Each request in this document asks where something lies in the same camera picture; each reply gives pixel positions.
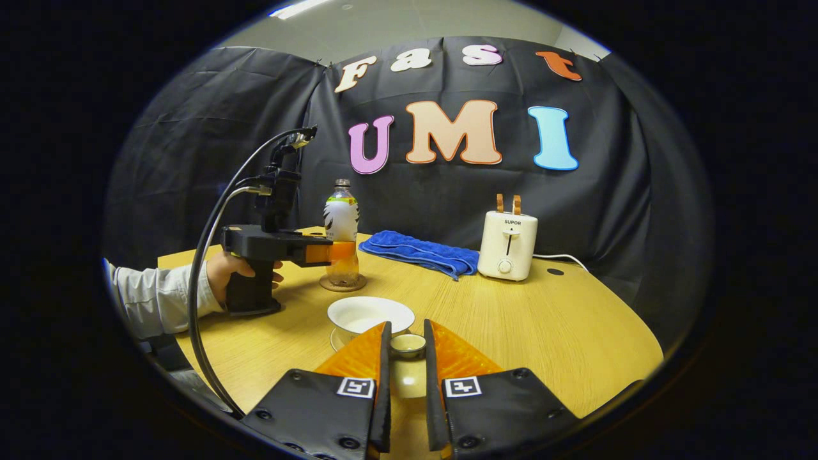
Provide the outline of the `white toaster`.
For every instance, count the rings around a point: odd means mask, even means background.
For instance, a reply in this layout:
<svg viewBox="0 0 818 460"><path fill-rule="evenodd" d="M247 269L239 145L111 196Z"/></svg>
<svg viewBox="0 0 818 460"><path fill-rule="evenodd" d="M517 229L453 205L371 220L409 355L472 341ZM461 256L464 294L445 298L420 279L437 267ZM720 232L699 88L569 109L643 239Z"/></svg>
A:
<svg viewBox="0 0 818 460"><path fill-rule="evenodd" d="M478 272L486 277L526 280L539 221L530 215L489 211L483 222Z"/></svg>

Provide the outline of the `round brown coaster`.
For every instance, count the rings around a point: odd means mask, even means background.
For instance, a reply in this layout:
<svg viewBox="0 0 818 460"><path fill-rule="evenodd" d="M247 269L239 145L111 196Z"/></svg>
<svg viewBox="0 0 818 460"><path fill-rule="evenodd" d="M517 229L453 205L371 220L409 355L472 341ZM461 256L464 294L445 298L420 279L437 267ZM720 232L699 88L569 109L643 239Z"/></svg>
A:
<svg viewBox="0 0 818 460"><path fill-rule="evenodd" d="M327 289L328 291L333 292L353 292L360 290L366 286L368 279L364 275L357 276L357 279L354 280L352 283L342 283L342 284L334 284L328 275L323 275L319 279L319 285Z"/></svg>

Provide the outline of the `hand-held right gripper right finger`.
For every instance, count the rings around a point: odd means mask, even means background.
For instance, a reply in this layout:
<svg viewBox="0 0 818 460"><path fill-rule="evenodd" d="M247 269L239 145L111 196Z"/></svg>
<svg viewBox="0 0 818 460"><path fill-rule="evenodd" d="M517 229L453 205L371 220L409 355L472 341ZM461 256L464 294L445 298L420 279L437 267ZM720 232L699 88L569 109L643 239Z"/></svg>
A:
<svg viewBox="0 0 818 460"><path fill-rule="evenodd" d="M532 370L503 369L436 321L424 338L428 442L441 460L519 460L578 422Z"/></svg>

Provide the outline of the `blue towel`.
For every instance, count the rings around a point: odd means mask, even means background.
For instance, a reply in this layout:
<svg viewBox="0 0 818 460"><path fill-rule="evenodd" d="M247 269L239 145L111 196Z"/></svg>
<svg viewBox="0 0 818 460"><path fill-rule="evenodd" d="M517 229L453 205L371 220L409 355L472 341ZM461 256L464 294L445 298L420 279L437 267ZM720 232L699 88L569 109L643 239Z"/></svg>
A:
<svg viewBox="0 0 818 460"><path fill-rule="evenodd" d="M394 231L372 235L359 244L359 249L385 259L432 269L453 280L478 272L479 253L475 250L419 240Z"/></svg>

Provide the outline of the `white teacup lid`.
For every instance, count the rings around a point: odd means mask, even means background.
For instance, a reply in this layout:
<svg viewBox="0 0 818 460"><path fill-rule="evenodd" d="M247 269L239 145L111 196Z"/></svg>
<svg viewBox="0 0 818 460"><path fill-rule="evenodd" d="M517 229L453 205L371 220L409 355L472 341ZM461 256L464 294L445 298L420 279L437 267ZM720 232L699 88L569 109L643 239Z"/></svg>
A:
<svg viewBox="0 0 818 460"><path fill-rule="evenodd" d="M426 396L426 338L406 333L390 340L392 393L397 398Z"/></svg>

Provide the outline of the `black backdrop cloth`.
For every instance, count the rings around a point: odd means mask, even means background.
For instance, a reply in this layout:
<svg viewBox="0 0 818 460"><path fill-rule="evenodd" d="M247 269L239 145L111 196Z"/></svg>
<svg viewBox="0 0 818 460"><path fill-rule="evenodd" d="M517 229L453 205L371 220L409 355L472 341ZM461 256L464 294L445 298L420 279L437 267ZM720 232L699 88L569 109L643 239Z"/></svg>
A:
<svg viewBox="0 0 818 460"><path fill-rule="evenodd" d="M286 226L323 224L350 180L359 229L476 249L495 195L539 221L535 253L570 254L663 349L703 306L712 210L681 120L626 62L520 39L455 36L334 65L221 47L137 117L105 199L104 256L137 269L193 249L237 169L275 134L318 128L286 160Z"/></svg>

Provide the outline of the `clear plastic water bottle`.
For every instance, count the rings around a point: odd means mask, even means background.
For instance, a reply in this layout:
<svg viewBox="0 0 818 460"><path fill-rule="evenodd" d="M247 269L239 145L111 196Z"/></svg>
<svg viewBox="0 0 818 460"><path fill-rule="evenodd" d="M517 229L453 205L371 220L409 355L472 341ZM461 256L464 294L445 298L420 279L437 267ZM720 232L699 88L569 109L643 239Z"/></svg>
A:
<svg viewBox="0 0 818 460"><path fill-rule="evenodd" d="M335 180L335 189L325 201L323 219L325 236L331 241L351 241L357 243L359 232L359 202L351 194L351 181L346 178ZM359 273L357 248L350 259L341 260L327 267L325 271L334 284L352 283Z"/></svg>

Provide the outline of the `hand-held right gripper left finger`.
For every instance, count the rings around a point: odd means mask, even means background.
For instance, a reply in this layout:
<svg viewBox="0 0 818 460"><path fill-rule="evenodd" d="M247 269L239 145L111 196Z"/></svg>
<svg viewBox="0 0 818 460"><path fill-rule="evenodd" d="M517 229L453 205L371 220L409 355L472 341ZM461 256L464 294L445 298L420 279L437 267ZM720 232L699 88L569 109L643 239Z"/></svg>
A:
<svg viewBox="0 0 818 460"><path fill-rule="evenodd" d="M243 425L319 460L379 460L390 449L391 334L383 321L312 372L290 369Z"/></svg>

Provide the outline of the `white teacup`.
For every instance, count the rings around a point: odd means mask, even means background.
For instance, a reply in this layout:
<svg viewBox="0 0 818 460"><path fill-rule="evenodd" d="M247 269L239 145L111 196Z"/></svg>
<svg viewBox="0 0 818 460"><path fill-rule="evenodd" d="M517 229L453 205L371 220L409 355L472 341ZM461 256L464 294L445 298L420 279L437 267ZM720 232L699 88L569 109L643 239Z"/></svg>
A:
<svg viewBox="0 0 818 460"><path fill-rule="evenodd" d="M415 321L414 312L403 303L360 295L331 303L327 316L335 328L350 335L350 341L384 321L391 323L394 335L406 332Z"/></svg>

